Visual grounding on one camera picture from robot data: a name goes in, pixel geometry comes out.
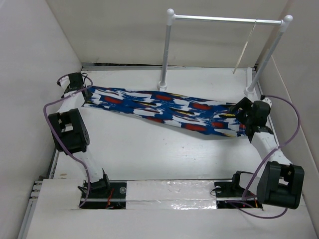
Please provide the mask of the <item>blue white red patterned trousers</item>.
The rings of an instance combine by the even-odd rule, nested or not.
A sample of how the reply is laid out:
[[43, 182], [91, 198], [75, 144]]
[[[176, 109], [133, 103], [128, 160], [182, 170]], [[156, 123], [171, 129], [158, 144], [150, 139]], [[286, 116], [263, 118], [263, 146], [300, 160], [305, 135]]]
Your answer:
[[245, 136], [245, 125], [230, 113], [232, 103], [162, 91], [92, 86], [84, 106], [133, 115], [205, 135]]

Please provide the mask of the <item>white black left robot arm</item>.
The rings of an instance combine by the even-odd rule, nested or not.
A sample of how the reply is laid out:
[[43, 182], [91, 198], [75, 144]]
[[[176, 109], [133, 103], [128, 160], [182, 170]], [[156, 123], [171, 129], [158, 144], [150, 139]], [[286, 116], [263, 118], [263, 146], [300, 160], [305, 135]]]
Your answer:
[[80, 114], [80, 108], [92, 96], [89, 88], [93, 82], [87, 75], [76, 72], [61, 77], [57, 85], [64, 89], [62, 98], [43, 108], [55, 146], [83, 169], [87, 181], [78, 187], [82, 193], [92, 198], [107, 197], [112, 191], [111, 184], [89, 152], [90, 137]]

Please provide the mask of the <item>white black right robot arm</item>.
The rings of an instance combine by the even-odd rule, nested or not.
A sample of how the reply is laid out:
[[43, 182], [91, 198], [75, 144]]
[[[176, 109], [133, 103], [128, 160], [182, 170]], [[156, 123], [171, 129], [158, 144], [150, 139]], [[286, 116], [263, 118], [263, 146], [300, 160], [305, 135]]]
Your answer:
[[291, 140], [277, 144], [273, 131], [266, 125], [271, 111], [270, 96], [261, 96], [254, 102], [244, 97], [229, 111], [245, 126], [246, 136], [262, 158], [248, 183], [243, 179], [233, 181], [231, 192], [243, 200], [256, 198], [262, 204], [296, 209], [305, 171], [290, 162], [281, 150]]

